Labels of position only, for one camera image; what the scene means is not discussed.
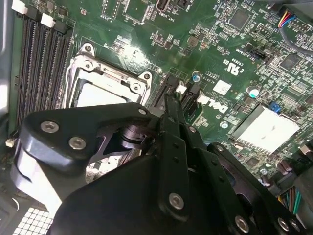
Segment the microchip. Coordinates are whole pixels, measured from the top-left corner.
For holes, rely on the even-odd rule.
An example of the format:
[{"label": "microchip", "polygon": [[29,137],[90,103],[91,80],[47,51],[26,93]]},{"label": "microchip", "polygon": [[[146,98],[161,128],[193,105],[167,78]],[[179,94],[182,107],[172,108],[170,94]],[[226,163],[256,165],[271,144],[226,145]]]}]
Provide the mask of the microchip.
[{"label": "microchip", "polygon": [[307,104],[313,104],[313,94],[310,95],[310,96],[305,100],[305,102],[306,102]]},{"label": "microchip", "polygon": [[240,108],[240,106],[241,106],[241,105],[240,105],[240,104],[238,104],[238,103],[237,103],[237,104],[235,104],[235,105],[234,105],[234,107],[233,107],[233,110],[236,110],[236,111],[237,111],[237,110]]},{"label": "microchip", "polygon": [[240,106],[238,112],[243,112],[245,110],[244,106]]},{"label": "microchip", "polygon": [[60,14],[60,15],[64,15],[64,16],[67,16],[68,14],[68,11],[62,7],[57,7],[57,12]]},{"label": "microchip", "polygon": [[247,104],[247,105],[252,104],[253,101],[254,101],[254,99],[251,98],[251,97],[248,96],[248,95],[246,95],[246,96],[244,97],[244,99],[243,99],[243,102],[244,102],[245,104]]},{"label": "microchip", "polygon": [[233,18],[229,21],[229,23],[236,27],[237,29],[242,29],[245,26],[245,23],[249,19],[249,15],[242,11],[242,10],[237,10],[236,13],[234,14]]},{"label": "microchip", "polygon": [[54,4],[52,2],[50,2],[50,1],[48,1],[47,2],[47,8],[48,8],[48,10],[52,11],[53,8],[54,8]]},{"label": "microchip", "polygon": [[191,52],[192,52],[192,50],[190,50],[190,49],[188,49],[188,48],[184,48],[184,49],[182,50],[182,53],[183,53],[185,56],[190,55]]},{"label": "microchip", "polygon": [[290,54],[283,60],[283,62],[280,64],[280,67],[290,71],[300,60],[301,58],[298,55]]},{"label": "microchip", "polygon": [[171,48],[171,45],[172,45],[172,42],[166,41],[164,48],[168,50]]},{"label": "microchip", "polygon": [[194,36],[190,36],[190,37],[188,38],[187,43],[188,43],[189,46],[195,47],[195,46],[198,44],[198,41],[199,41],[198,38],[196,38],[196,37],[194,37]]},{"label": "microchip", "polygon": [[259,160],[255,159],[255,158],[250,158],[247,162],[246,165],[249,166],[250,168],[255,167],[255,165],[257,165],[259,163]]},{"label": "microchip", "polygon": [[200,33],[198,39],[201,41],[204,38],[204,33]]}]

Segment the green circuit board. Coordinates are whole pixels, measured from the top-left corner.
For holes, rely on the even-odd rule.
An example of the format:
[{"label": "green circuit board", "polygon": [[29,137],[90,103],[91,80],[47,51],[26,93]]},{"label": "green circuit board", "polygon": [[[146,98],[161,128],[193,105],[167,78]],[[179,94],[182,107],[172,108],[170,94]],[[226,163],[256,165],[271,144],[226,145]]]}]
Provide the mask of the green circuit board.
[{"label": "green circuit board", "polygon": [[[153,102],[164,78],[171,74],[185,84],[198,71],[203,93],[223,105],[198,105],[187,121],[205,143],[226,146],[253,174],[290,158],[313,137],[312,58],[290,49],[278,33],[280,17],[264,3],[237,0],[171,0],[165,11],[157,0],[30,0],[27,4],[73,27],[72,55],[91,42],[96,56],[134,74],[153,74]],[[285,27],[299,46],[312,43],[312,27],[298,18]],[[251,57],[247,44],[267,53],[268,61]],[[247,98],[255,86],[260,94]],[[300,130],[276,154],[251,147],[235,148],[233,131],[258,104],[275,101]],[[222,128],[221,122],[227,122]]]}]

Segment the colored wires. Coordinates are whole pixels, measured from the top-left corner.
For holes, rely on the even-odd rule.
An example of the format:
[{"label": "colored wires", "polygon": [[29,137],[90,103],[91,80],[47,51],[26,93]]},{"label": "colored wires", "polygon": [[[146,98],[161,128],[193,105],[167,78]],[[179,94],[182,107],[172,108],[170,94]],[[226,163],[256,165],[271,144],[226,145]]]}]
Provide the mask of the colored wires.
[{"label": "colored wires", "polygon": [[284,27],[285,24],[287,24],[289,21],[294,20],[295,18],[297,17],[294,14],[286,10],[285,13],[283,14],[283,17],[280,19],[278,23],[278,28]]},{"label": "colored wires", "polygon": [[307,56],[313,56],[313,51],[312,50],[306,50],[303,49],[299,46],[297,46],[295,43],[293,43],[292,41],[289,40],[287,34],[285,33],[283,27],[290,21],[294,20],[296,18],[296,16],[289,12],[288,10],[285,11],[285,13],[283,14],[283,17],[280,19],[280,21],[278,22],[278,31],[281,34],[282,38],[284,39],[285,43],[291,47],[292,49],[296,50],[297,52],[300,52],[304,55]]},{"label": "colored wires", "polygon": [[286,193],[277,197],[278,201],[283,204],[291,213],[297,214],[301,201],[300,191],[295,187],[290,188]]}]

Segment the capacitor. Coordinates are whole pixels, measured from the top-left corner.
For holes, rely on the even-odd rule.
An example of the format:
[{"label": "capacitor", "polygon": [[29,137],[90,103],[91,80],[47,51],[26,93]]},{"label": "capacitor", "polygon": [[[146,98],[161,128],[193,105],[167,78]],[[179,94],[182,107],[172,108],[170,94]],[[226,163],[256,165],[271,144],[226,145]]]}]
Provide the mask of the capacitor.
[{"label": "capacitor", "polygon": [[288,171],[288,172],[292,171],[291,165],[286,160],[282,160],[281,164],[283,165],[283,167],[286,171]]},{"label": "capacitor", "polygon": [[247,87],[246,92],[249,94],[251,98],[256,98],[260,93],[260,91],[255,86]]},{"label": "capacitor", "polygon": [[266,187],[270,186],[270,181],[269,181],[269,179],[268,179],[268,177],[266,175],[262,175],[261,179],[262,179],[262,182],[263,182],[264,186],[266,186]]},{"label": "capacitor", "polygon": [[277,169],[283,175],[287,175],[288,174],[288,172],[285,170],[285,168],[283,167],[283,165],[281,163],[277,164]]},{"label": "capacitor", "polygon": [[192,80],[194,81],[194,82],[200,82],[200,72],[199,71],[194,71],[193,73],[192,73]]},{"label": "capacitor", "polygon": [[100,162],[95,162],[92,168],[93,173],[97,173],[100,169],[101,163]]}]

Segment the heatsink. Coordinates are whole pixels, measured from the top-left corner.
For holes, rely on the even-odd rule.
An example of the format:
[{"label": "heatsink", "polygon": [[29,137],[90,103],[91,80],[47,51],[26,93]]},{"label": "heatsink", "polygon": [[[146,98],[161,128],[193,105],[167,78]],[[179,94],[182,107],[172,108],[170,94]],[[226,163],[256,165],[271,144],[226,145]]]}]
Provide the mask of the heatsink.
[{"label": "heatsink", "polygon": [[271,154],[299,129],[294,121],[260,104],[233,132],[232,138],[236,142]]}]

